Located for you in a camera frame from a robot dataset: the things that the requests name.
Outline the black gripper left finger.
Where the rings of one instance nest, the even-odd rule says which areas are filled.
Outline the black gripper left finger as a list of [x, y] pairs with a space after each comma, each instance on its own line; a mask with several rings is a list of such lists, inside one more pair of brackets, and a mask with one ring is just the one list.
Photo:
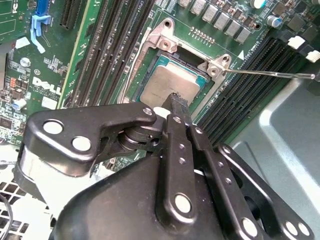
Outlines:
[[196, 205], [193, 133], [187, 101], [170, 94], [158, 113], [142, 102], [36, 112], [26, 123], [20, 170], [60, 223], [95, 164], [145, 150], [162, 163], [155, 213], [165, 225], [192, 225]]

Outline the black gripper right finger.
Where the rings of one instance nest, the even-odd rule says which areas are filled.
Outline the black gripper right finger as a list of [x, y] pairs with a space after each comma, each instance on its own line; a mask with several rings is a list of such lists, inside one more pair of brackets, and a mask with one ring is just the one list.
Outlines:
[[203, 172], [218, 219], [228, 240], [313, 240], [307, 223], [232, 148], [212, 146], [205, 132], [192, 124], [182, 100], [182, 119]]

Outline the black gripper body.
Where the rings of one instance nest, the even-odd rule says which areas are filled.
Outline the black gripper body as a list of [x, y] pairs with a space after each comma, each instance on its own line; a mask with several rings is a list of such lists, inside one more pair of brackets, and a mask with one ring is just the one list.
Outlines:
[[163, 128], [161, 150], [77, 194], [56, 240], [226, 240], [187, 127]]

